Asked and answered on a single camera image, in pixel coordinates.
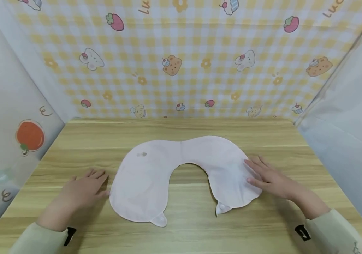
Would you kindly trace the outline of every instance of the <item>light green sleeve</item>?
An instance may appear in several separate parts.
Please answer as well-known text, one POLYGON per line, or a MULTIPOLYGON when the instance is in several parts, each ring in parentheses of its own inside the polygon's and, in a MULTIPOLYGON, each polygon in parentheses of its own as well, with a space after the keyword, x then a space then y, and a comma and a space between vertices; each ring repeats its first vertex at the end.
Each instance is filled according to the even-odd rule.
POLYGON ((57 254, 67 237, 67 229, 56 232, 33 223, 18 238, 9 254, 57 254))
POLYGON ((362 238, 334 209, 316 219, 307 219, 305 227, 321 253, 362 254, 362 238))

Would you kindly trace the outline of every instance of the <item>wood grain surface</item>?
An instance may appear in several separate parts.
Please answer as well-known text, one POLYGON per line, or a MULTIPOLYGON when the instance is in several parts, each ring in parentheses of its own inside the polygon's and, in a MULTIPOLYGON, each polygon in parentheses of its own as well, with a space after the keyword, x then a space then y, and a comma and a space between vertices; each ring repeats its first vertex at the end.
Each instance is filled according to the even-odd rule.
MULTIPOLYGON (((215 135, 231 140, 247 155, 263 155, 282 172, 314 190, 337 209, 362 236, 362 219, 294 126, 277 119, 72 120, 0 219, 0 253, 36 221, 42 209, 72 175, 106 169, 107 188, 124 156, 136 145, 165 139, 181 141, 215 135)), ((294 228, 301 211, 285 200, 263 194, 244 208, 215 216, 216 200, 208 177, 195 165, 172 174, 165 228, 130 222, 108 200, 72 220, 78 231, 63 253, 318 253, 294 228)))

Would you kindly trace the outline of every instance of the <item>checkered pattern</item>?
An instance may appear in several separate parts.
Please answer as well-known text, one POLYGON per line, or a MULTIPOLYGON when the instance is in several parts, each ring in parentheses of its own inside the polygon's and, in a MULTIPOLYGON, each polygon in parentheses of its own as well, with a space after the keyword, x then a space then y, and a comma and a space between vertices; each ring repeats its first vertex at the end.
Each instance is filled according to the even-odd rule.
POLYGON ((9 0, 8 6, 77 117, 136 117, 130 109, 138 105, 145 117, 249 117, 248 109, 261 105, 255 117, 295 121, 293 107, 306 109, 362 32, 362 0, 239 0, 232 15, 219 6, 223 0, 146 3, 42 0, 37 11, 9 0), (122 19, 122 31, 108 24, 108 13, 122 19), (291 16, 299 27, 287 33, 291 16), (103 67, 92 71, 80 61, 86 48, 103 67), (235 59, 248 50, 255 64, 238 72, 235 59), (170 55, 182 59, 173 77, 162 64, 170 55), (333 67, 310 77, 309 64, 323 56, 333 67), (83 107, 83 99, 91 106, 83 107), (213 107, 205 106, 209 100, 213 107), (177 103, 185 110, 177 111, 177 103))

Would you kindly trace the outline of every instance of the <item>right hand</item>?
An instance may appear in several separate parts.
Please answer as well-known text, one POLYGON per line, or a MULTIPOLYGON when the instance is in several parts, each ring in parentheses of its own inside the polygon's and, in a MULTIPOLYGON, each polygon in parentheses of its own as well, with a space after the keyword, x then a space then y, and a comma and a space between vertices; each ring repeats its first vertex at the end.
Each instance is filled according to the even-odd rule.
POLYGON ((266 192, 269 192, 280 198, 294 200, 296 195, 304 192, 306 188, 277 171, 274 166, 268 163, 262 156, 252 156, 250 160, 245 160, 245 163, 261 176, 263 181, 248 178, 247 182, 266 192))
POLYGON ((101 185, 108 178, 104 170, 89 169, 79 179, 73 176, 63 187, 53 202, 73 212, 93 206, 98 200, 108 197, 110 191, 100 191, 101 185))

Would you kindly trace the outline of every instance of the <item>black tag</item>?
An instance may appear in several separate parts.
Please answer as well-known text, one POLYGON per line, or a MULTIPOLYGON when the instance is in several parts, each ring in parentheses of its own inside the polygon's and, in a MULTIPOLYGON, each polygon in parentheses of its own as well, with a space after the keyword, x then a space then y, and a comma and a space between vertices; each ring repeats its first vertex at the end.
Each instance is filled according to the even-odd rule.
POLYGON ((295 228, 295 232, 297 232, 299 234, 299 236, 301 236, 302 240, 308 241, 310 240, 310 236, 309 233, 307 232, 307 230, 305 229, 304 225, 299 225, 295 228))
POLYGON ((65 240, 64 246, 67 246, 68 243, 72 240, 72 237, 75 232, 76 232, 76 229, 68 227, 68 237, 65 240))

